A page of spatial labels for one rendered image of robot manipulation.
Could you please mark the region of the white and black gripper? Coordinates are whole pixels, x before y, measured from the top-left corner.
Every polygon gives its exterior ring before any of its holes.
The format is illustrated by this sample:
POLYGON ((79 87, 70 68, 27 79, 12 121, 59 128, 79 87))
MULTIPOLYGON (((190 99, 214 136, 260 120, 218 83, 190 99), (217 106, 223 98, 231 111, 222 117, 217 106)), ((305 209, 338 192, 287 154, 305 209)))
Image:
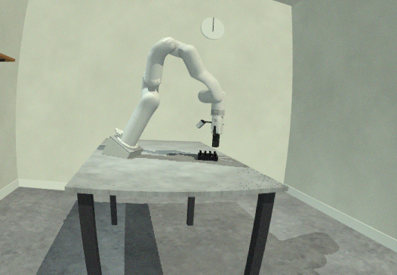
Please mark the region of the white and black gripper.
POLYGON ((220 142, 220 134, 223 133, 223 117, 219 115, 211 115, 211 133, 213 133, 212 147, 218 147, 220 142))

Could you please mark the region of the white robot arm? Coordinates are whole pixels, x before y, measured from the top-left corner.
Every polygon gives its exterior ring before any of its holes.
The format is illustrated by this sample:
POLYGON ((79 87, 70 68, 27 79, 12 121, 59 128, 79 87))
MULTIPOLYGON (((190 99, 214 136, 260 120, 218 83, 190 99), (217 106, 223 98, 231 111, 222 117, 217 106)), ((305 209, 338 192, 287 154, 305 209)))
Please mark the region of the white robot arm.
POLYGON ((168 54, 182 58, 191 77, 208 87, 198 93, 198 99, 202 103, 212 103, 211 115, 225 116, 226 93, 222 91, 219 82, 205 69, 196 48, 175 41, 171 37, 163 38, 155 43, 149 51, 145 75, 143 73, 140 102, 125 129, 123 131, 115 129, 116 134, 119 134, 118 142, 129 149, 136 150, 138 148, 137 142, 160 104, 158 87, 162 82, 164 60, 168 54))

